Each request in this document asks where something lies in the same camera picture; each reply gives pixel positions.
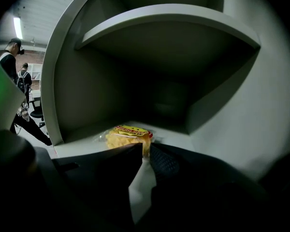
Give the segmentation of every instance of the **dark fabric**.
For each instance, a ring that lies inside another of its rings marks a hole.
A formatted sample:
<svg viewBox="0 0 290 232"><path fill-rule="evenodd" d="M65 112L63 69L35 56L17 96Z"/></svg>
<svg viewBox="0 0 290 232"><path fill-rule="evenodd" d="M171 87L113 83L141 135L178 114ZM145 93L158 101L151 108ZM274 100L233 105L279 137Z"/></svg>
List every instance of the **dark fabric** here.
<svg viewBox="0 0 290 232"><path fill-rule="evenodd" d="M101 219L105 219L109 224L118 226L117 229L112 230L104 226L101 231L117 232L121 229L126 229L127 232L135 231L128 187L142 165L142 144L125 145L116 150L85 156L60 158L53 163L59 176L64 176L65 183L86 207L97 212ZM54 175L49 169L46 169L50 177L49 181L54 181L54 184L58 185L58 181L54 180ZM53 186L53 188L58 191L59 187Z"/></svg>
<svg viewBox="0 0 290 232"><path fill-rule="evenodd" d="M5 56L0 61L0 65L3 67L5 72L9 75L9 77L14 81L14 83L17 82L18 77L16 73L16 59L13 55L9 54Z"/></svg>
<svg viewBox="0 0 290 232"><path fill-rule="evenodd" d="M150 165L157 185L135 231L221 230L233 222L260 226L272 220L266 191L222 160L152 143Z"/></svg>
<svg viewBox="0 0 290 232"><path fill-rule="evenodd" d="M36 109L30 113L30 116L34 118L42 118L43 117L43 111L41 108Z"/></svg>
<svg viewBox="0 0 290 232"><path fill-rule="evenodd" d="M26 73L25 70L20 70L20 74L22 76L24 76L24 74ZM31 80L31 75L29 73L26 74L25 78L24 78L25 84L28 85L28 89L27 92L25 93L26 95L26 99L27 99L27 103L29 102L29 86L32 85L32 80Z"/></svg>
<svg viewBox="0 0 290 232"><path fill-rule="evenodd" d="M36 139L40 140L46 145L49 144L49 138L40 130L39 126L34 122L32 118L30 118L29 122L27 122L22 117L19 117L18 115L16 115L10 129L11 132L16 134L14 123L24 128L28 133L30 133Z"/></svg>

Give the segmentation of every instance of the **ceiling light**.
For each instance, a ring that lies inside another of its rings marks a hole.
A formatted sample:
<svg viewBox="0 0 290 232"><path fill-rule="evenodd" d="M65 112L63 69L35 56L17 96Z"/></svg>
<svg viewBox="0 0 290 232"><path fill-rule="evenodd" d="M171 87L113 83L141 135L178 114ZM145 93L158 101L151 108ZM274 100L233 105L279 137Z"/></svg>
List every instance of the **ceiling light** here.
<svg viewBox="0 0 290 232"><path fill-rule="evenodd" d="M20 18L19 17L14 17L14 27L15 27L16 36L22 40L23 35L21 33Z"/></svg>

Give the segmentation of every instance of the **black backpack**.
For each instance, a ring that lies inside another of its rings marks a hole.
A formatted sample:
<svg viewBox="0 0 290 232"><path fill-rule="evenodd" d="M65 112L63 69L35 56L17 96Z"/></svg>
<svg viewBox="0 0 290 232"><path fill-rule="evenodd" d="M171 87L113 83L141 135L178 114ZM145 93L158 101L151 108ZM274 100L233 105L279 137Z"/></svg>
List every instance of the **black backpack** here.
<svg viewBox="0 0 290 232"><path fill-rule="evenodd" d="M25 72L24 75L22 75L20 72L18 72L17 86L24 93L26 93L28 90L28 84L26 84L26 81L25 81L25 77L27 74L28 74L28 72Z"/></svg>

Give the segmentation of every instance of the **white shelf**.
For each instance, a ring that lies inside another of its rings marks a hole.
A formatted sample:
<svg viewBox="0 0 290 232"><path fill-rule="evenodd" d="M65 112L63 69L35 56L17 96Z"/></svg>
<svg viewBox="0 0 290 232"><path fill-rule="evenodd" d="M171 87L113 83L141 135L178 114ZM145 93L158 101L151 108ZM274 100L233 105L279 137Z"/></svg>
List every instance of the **white shelf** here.
<svg viewBox="0 0 290 232"><path fill-rule="evenodd" d="M32 81L40 81L41 79L42 64L28 63L27 72L31 76Z"/></svg>
<svg viewBox="0 0 290 232"><path fill-rule="evenodd" d="M156 137L157 141L159 141L159 143L194 151L193 145L191 143L191 138L188 134L159 128L156 126L152 126L137 121L128 121L123 124L145 128L153 131L154 136ZM108 150L105 142L94 141L94 137L96 135L99 135L99 133L74 141L70 140L70 138L77 137L75 137L75 135L72 133L66 140L67 142L65 142L64 144L54 146L58 154L58 157L63 158L63 157L80 156Z"/></svg>
<svg viewBox="0 0 290 232"><path fill-rule="evenodd" d="M75 48L127 27L153 22L186 22L199 24L228 33L252 46L260 46L254 30L221 12L188 4L158 4L137 8L116 15L89 30L77 42Z"/></svg>
<svg viewBox="0 0 290 232"><path fill-rule="evenodd" d="M198 76L234 49L244 55L247 47L260 46L257 34L243 23L187 4L152 5L116 15L85 33L75 48L86 45L177 80Z"/></svg>

